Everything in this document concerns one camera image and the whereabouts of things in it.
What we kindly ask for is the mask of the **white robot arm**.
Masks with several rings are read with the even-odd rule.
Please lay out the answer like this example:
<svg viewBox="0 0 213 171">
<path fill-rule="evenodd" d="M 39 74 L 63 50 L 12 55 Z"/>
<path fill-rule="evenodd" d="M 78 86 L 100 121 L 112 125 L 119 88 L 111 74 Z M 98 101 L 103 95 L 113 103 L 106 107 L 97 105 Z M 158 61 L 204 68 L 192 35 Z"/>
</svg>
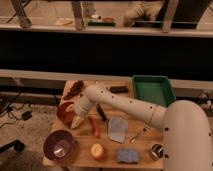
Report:
<svg viewBox="0 0 213 171">
<path fill-rule="evenodd" d="M 213 171 L 213 134 L 205 111 L 196 103 L 177 100 L 163 107 L 93 84 L 73 109 L 85 117 L 96 103 L 110 105 L 163 132 L 163 171 Z"/>
</svg>

